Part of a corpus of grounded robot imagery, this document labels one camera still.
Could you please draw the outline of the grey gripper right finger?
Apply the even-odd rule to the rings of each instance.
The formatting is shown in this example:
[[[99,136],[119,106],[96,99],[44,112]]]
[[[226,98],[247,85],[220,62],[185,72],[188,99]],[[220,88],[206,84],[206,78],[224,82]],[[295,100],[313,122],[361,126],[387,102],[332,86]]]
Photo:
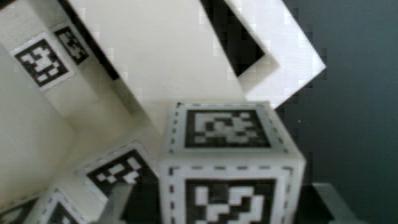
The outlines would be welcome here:
[[[355,214],[329,183],[302,187],[295,224],[355,224]]]

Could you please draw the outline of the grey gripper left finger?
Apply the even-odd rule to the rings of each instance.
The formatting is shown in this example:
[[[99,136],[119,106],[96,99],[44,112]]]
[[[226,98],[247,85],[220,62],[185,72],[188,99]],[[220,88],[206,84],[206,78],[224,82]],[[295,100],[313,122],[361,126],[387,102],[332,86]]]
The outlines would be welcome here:
[[[155,183],[115,184],[96,224],[160,224]]]

